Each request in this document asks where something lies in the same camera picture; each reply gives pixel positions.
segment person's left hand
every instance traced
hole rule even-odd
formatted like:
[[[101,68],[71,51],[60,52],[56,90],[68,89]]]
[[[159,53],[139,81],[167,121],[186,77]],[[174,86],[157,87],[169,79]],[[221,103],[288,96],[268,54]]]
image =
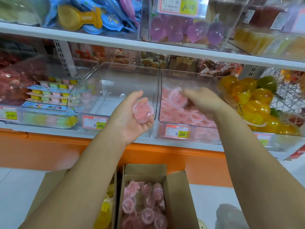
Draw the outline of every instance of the person's left hand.
[[[107,126],[114,127],[122,135],[126,146],[147,132],[154,123],[154,116],[150,116],[149,121],[144,124],[139,124],[133,118],[132,108],[142,95],[143,91],[132,92],[116,107],[107,123]],[[142,98],[139,101],[146,103],[148,98]]]

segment hand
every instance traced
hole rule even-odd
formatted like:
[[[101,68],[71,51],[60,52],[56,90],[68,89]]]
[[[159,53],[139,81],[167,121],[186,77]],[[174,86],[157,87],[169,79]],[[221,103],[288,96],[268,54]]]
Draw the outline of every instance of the hand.
[[[215,115],[228,106],[208,88],[200,88],[198,90],[185,89],[181,94],[189,98],[196,105],[197,109],[204,114]]]
[[[154,117],[150,116],[147,123],[139,124],[133,118],[132,107],[137,102],[138,98],[143,95],[143,91],[132,92],[127,96],[110,116],[107,126],[114,127],[121,134],[126,146],[134,142],[140,135],[152,128]],[[139,101],[146,103],[148,98],[142,98]]]

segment orange base panel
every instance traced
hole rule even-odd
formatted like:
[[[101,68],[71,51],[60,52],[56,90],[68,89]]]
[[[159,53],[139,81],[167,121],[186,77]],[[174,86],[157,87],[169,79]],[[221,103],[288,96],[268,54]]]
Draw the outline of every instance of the orange base panel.
[[[69,169],[91,139],[0,131],[0,167],[55,171]],[[185,169],[189,183],[232,187],[224,153],[133,143],[118,169],[128,163],[166,164],[168,172]]]

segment tile grout line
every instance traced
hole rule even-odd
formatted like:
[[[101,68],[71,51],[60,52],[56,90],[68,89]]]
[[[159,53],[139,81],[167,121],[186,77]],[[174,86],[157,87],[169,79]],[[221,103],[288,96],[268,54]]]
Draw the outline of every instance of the tile grout line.
[[[13,169],[11,169],[8,173],[7,173],[7,175],[0,181],[0,184],[2,183],[2,181],[9,175],[9,173],[12,171]]]

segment yellow spoon-shaped package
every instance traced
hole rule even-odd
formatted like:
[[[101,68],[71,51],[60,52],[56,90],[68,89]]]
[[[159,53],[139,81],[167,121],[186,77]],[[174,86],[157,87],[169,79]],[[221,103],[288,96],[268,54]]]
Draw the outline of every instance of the yellow spoon-shaped package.
[[[93,24],[96,28],[101,28],[101,10],[95,7],[95,11],[80,12],[77,8],[70,5],[60,5],[57,8],[59,24],[66,30],[77,30],[83,24]]]

